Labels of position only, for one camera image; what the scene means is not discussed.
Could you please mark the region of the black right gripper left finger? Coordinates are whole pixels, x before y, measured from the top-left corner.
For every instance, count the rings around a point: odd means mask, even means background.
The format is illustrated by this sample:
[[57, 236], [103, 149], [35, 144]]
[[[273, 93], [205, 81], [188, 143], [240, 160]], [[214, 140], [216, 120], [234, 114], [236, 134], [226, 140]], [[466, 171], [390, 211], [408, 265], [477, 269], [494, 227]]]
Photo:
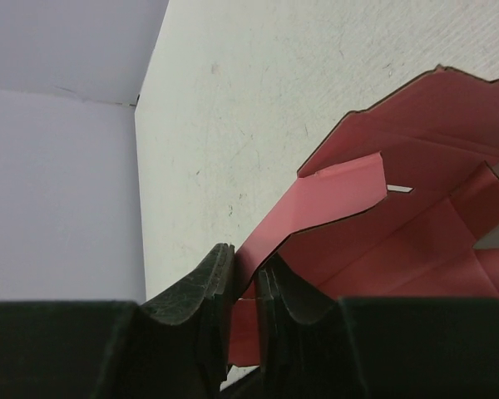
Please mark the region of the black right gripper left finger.
[[216, 398], [235, 251], [217, 244], [149, 301], [0, 302], [0, 398]]

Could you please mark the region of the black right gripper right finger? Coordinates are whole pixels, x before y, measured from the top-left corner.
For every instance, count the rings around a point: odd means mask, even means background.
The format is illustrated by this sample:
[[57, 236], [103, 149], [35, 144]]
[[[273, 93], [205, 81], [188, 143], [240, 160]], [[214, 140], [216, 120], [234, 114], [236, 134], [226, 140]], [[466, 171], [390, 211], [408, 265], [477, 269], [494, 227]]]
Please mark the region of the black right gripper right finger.
[[257, 311], [268, 398], [499, 398], [498, 299], [332, 299], [275, 255]]

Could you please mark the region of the pink paper box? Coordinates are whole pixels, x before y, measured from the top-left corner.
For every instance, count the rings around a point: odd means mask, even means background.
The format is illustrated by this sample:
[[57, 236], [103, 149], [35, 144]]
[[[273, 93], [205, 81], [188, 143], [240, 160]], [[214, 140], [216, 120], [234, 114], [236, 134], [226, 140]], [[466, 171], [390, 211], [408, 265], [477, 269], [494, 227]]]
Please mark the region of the pink paper box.
[[274, 254], [331, 298], [499, 298], [499, 79], [440, 66], [339, 121], [237, 250], [232, 365]]

